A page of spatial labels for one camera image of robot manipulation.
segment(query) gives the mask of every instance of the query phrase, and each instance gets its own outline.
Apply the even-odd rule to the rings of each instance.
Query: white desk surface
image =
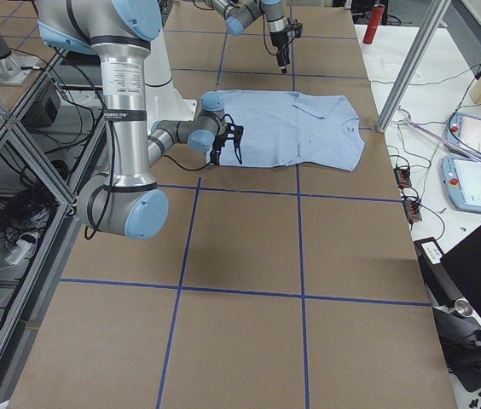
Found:
[[[372,81],[375,104],[380,112],[391,91],[392,84],[381,84],[375,81],[387,83],[396,80],[418,29],[414,27],[380,26],[373,43],[364,44],[362,39],[366,26],[355,26],[355,28],[368,71],[368,78]],[[469,68],[448,31],[445,28],[439,28],[415,72],[411,84],[435,83],[445,78],[454,77],[461,72],[467,72],[442,84],[409,86],[400,104],[401,108],[409,111],[416,123],[445,121],[456,109],[466,88],[473,80],[473,74]],[[462,105],[474,105],[469,94]],[[481,117],[481,106],[462,108],[460,112]],[[425,128],[441,135],[445,125],[428,124],[425,125]],[[402,128],[402,133],[405,148],[408,151],[425,158],[432,157],[437,145],[436,140],[406,127]],[[427,164],[426,161],[405,152],[395,124],[388,127],[385,138],[386,143],[389,146],[396,147],[400,152],[399,154],[404,156],[411,166]],[[397,154],[394,148],[389,148],[389,151],[391,155]],[[425,191],[423,205],[439,212],[445,221],[445,233],[439,240],[439,244],[445,252],[481,225],[481,215],[458,211],[449,201],[440,171],[442,158],[449,154],[451,154],[450,151],[443,144],[438,147],[428,172],[426,190],[424,189],[426,170],[419,167],[411,170],[411,182],[414,187],[421,194]],[[393,164],[396,163],[395,158],[392,158],[391,161]],[[399,159],[398,164],[403,164],[403,161]],[[441,222],[428,210],[423,209],[421,214],[423,221],[415,223],[411,232],[413,240],[439,236],[442,230]],[[478,391],[472,394],[468,393],[455,376],[451,376],[451,378],[455,386],[455,397],[459,407],[467,407],[472,399],[479,398],[477,396]]]

